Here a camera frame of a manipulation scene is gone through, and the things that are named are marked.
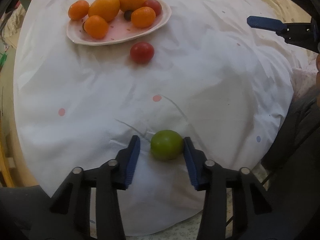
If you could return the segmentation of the person's right hand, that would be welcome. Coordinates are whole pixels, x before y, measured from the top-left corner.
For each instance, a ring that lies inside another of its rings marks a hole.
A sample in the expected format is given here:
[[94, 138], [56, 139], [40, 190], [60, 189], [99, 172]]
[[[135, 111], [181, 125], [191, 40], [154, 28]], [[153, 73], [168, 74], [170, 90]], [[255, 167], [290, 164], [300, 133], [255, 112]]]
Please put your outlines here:
[[317, 77], [316, 77], [316, 83], [319, 85], [319, 80], [320, 80], [320, 54], [317, 55], [316, 58], [316, 67], [317, 67]]

